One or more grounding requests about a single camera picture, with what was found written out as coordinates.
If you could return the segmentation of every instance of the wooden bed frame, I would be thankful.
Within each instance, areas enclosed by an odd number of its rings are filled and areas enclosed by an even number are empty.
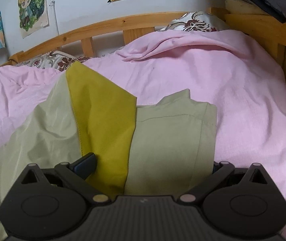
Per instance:
[[[242,31],[253,37],[283,67],[286,49],[286,23],[281,24],[264,12],[261,14],[255,7],[253,7],[254,13],[243,14],[242,10],[244,9],[241,7],[230,10],[212,7],[208,9],[208,13],[221,18],[232,29]],[[155,27],[166,26],[173,19],[180,18],[184,14],[185,12],[142,14],[94,23],[54,37],[28,51],[18,52],[12,55],[9,61],[2,66],[14,65],[49,51],[60,50],[62,46],[76,41],[81,41],[85,56],[95,57],[92,46],[92,37],[94,36],[123,31],[124,42],[128,44],[147,33],[153,32]]]

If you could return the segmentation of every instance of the pink duvet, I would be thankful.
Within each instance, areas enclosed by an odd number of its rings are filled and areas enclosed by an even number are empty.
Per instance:
[[[154,32],[85,65],[135,95],[138,105],[186,88],[192,99],[215,104],[215,160],[240,167],[262,163],[286,198],[284,76],[249,36],[232,30]],[[0,68],[0,145],[59,76],[53,69],[12,69]]]
[[[36,105],[47,99],[60,73],[26,66],[0,68],[0,147]]]

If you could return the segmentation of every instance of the screw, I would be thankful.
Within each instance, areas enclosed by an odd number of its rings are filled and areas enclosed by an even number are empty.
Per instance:
[[[103,203],[108,201],[108,196],[104,195],[104,194],[98,194],[93,196],[93,200],[97,203]]]
[[[191,203],[196,200],[196,197],[192,194],[184,194],[180,196],[180,200],[185,203]]]

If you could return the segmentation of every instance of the black device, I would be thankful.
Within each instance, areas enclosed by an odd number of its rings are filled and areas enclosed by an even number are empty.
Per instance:
[[[53,169],[26,166],[0,206],[6,241],[284,241],[286,201],[264,167],[214,163],[204,182],[172,196],[118,196],[85,182],[89,153]]]

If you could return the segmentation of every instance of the pillow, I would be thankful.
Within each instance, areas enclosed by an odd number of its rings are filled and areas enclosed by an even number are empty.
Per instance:
[[[15,66],[26,65],[29,67],[36,67],[38,69],[54,68],[60,71],[67,70],[75,61],[85,62],[89,58],[85,56],[74,57],[73,55],[61,52],[51,51],[43,55],[39,55],[25,62],[20,62]]]
[[[159,30],[180,30],[180,31],[201,31],[201,32],[216,32],[222,30],[229,30],[225,22],[215,15],[205,12],[191,12],[186,13],[180,19],[175,19],[170,24]]]

